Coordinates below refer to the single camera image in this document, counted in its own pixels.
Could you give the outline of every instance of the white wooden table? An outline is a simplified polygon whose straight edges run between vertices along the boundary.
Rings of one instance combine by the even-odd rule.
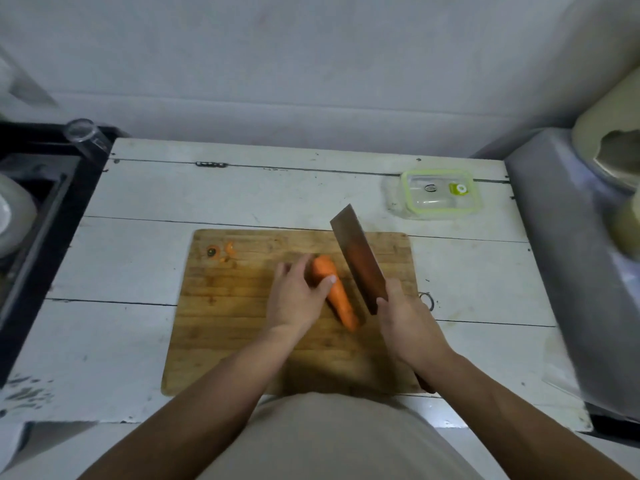
[[[140,139],[112,151],[0,393],[0,422],[145,420],[168,400],[160,380],[192,232],[327,230],[351,203],[366,231],[411,236],[419,289],[455,350],[567,428],[591,430],[581,400],[543,382],[556,320],[502,162]],[[410,168],[471,171],[484,209],[395,217],[382,188]],[[437,395],[401,400],[436,427],[464,426]]]

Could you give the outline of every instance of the cutting board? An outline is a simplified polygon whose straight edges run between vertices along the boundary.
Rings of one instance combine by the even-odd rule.
[[[416,295],[408,236],[369,232],[367,239],[382,272]],[[412,371],[389,357],[378,318],[368,313],[331,231],[201,229],[193,234],[184,270],[164,366],[165,395],[176,395],[258,335],[276,264],[303,253],[332,257],[364,325],[349,332],[325,304],[267,394],[422,392]]]

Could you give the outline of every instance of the metal ring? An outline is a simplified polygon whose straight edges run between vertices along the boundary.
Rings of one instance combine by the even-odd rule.
[[[432,312],[433,309],[436,307],[436,303],[433,300],[433,297],[431,296],[431,293],[429,293],[428,291],[420,291],[418,293],[418,298],[420,298],[420,300],[422,300],[422,297],[425,296],[425,295],[427,295],[429,297],[429,299],[431,300],[431,306],[429,307],[429,311]]]

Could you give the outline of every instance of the knife blade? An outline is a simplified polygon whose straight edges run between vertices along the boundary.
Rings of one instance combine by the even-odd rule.
[[[376,315],[376,298],[388,299],[385,275],[351,204],[331,219],[331,228],[369,313]]]

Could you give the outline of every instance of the person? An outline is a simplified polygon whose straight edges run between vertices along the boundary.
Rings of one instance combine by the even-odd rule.
[[[279,264],[266,322],[85,473],[99,479],[480,479],[436,430],[400,407],[305,394],[256,405],[320,315],[335,282],[305,281],[310,255]],[[628,472],[478,370],[447,343],[427,306],[387,281],[378,298],[391,354],[448,402],[512,479],[632,479]]]

